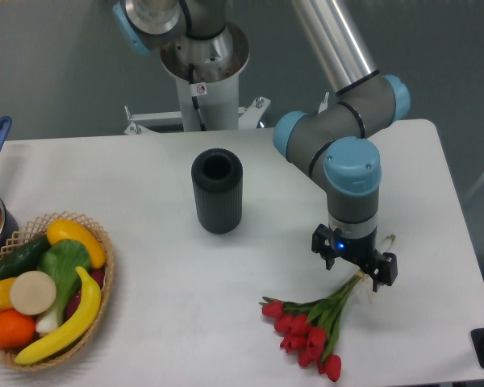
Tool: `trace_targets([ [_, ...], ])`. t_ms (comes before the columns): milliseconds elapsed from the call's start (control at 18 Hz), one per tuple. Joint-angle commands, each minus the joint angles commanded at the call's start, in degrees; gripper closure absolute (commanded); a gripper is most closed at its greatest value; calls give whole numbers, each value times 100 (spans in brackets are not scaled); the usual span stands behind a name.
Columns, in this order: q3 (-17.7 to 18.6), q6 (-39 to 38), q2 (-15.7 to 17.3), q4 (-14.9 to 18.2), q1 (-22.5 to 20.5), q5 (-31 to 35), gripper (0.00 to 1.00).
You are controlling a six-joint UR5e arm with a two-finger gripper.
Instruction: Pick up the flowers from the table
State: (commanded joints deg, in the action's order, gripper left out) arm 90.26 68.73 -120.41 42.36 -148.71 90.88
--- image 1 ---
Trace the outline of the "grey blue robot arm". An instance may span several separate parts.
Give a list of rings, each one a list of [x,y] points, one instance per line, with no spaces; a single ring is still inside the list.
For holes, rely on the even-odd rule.
[[[380,74],[342,1],[293,7],[337,100],[315,114],[285,114],[274,147],[327,196],[328,224],[316,228],[313,252],[328,267],[341,258],[374,286],[392,285],[396,256],[375,247],[382,170],[370,137],[405,116],[410,94],[397,77]],[[176,81],[185,131],[241,128],[238,77],[248,40],[227,20],[225,2],[120,1],[113,12],[134,51],[159,51]]]

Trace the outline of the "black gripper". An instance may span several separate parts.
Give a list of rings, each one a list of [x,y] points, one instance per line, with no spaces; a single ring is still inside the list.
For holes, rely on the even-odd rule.
[[[330,270],[337,258],[342,258],[359,268],[373,281],[372,290],[377,292],[380,286],[392,286],[397,278],[397,256],[392,252],[376,250],[377,229],[359,239],[342,236],[339,228],[319,224],[312,234],[311,250],[325,261],[326,270]]]

